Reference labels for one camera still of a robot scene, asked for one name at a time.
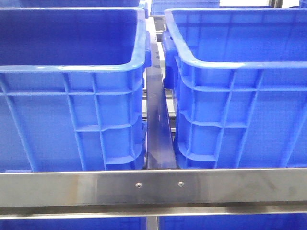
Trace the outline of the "lower right blue crate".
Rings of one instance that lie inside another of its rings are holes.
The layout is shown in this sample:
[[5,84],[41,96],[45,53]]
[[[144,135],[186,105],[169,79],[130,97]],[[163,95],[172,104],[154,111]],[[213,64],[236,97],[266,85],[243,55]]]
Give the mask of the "lower right blue crate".
[[306,214],[160,217],[161,230],[305,230]]

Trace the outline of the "left blue plastic crate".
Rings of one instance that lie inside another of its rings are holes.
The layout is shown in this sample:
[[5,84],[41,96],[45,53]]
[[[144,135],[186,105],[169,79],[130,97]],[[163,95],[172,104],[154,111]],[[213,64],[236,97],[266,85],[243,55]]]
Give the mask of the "left blue plastic crate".
[[0,170],[139,170],[140,8],[1,8]]

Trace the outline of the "lower left blue crate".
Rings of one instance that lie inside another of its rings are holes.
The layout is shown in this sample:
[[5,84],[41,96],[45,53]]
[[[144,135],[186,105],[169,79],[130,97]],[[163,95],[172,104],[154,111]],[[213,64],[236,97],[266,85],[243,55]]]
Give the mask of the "lower left blue crate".
[[0,222],[2,230],[145,230],[144,217],[12,219]]

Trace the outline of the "far left blue crate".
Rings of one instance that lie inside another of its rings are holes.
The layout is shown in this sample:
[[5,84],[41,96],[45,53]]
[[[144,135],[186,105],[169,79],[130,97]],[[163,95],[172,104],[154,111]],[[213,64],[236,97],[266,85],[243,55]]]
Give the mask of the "far left blue crate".
[[145,0],[1,0],[0,7],[140,7],[147,9]]

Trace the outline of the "stainless steel front rail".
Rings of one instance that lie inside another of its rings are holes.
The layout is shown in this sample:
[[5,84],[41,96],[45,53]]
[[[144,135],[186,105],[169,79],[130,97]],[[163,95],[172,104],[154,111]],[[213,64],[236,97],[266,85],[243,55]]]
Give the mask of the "stainless steel front rail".
[[3,173],[2,219],[305,213],[307,171]]

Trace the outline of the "far centre blue crate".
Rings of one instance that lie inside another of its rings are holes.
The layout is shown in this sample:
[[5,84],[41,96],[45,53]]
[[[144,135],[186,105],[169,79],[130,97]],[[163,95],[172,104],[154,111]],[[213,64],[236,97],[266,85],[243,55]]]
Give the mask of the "far centre blue crate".
[[153,0],[151,15],[164,15],[164,10],[170,8],[219,8],[219,0]]

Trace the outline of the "blue plastic crate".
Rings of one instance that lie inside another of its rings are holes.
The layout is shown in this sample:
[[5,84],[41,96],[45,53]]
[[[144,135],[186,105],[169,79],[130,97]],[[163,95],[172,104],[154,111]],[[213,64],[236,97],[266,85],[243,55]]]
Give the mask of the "blue plastic crate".
[[305,8],[165,10],[182,169],[307,165]]
[[140,8],[1,8],[0,170],[139,170]]

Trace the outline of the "right blue plastic crate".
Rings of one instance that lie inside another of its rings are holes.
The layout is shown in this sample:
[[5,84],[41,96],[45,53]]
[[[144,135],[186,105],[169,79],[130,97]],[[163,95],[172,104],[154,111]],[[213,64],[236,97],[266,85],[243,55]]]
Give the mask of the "right blue plastic crate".
[[307,165],[305,8],[165,10],[182,169]]

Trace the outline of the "steel centre divider bar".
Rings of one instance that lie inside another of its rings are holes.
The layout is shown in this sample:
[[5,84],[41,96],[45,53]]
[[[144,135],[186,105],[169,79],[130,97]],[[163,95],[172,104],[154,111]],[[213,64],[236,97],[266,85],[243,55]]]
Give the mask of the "steel centre divider bar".
[[147,115],[147,168],[175,169],[177,167],[163,75],[158,50],[155,18],[146,20],[150,33],[152,65],[146,69],[146,115]]

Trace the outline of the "steel vertical post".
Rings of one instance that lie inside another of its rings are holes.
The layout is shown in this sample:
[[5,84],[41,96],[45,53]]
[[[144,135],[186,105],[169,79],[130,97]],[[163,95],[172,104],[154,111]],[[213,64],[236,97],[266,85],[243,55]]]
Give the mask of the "steel vertical post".
[[146,230],[160,230],[158,216],[146,217]]

